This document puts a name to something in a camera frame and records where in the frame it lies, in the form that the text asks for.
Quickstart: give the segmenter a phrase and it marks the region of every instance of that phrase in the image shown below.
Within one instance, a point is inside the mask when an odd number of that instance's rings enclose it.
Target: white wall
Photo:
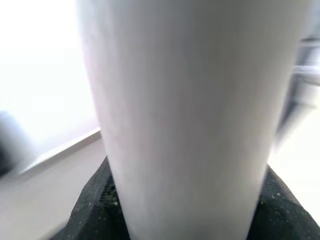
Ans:
[[[99,127],[72,0],[0,0],[0,108],[36,157]]]

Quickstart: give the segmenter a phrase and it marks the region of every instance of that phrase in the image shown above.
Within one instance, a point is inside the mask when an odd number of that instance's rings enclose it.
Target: blurry object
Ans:
[[[30,141],[15,120],[0,112],[0,177],[33,159]]]

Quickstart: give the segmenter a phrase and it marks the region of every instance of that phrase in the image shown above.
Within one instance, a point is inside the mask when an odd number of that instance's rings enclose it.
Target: white cylinder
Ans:
[[[80,0],[131,240],[244,240],[307,1]]]

